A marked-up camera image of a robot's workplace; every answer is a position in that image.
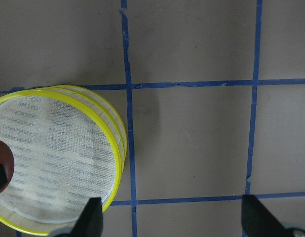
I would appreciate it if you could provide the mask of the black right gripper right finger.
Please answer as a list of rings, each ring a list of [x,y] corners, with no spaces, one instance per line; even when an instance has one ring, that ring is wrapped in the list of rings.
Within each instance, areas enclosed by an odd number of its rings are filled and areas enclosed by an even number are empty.
[[[242,195],[241,226],[248,237],[305,237],[305,229],[285,227],[255,195]]]

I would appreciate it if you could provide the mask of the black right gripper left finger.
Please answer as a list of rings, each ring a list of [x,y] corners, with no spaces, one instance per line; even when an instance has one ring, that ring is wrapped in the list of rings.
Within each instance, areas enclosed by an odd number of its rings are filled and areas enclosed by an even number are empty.
[[[73,227],[50,233],[51,237],[100,237],[103,232],[103,212],[100,197],[91,197]]]

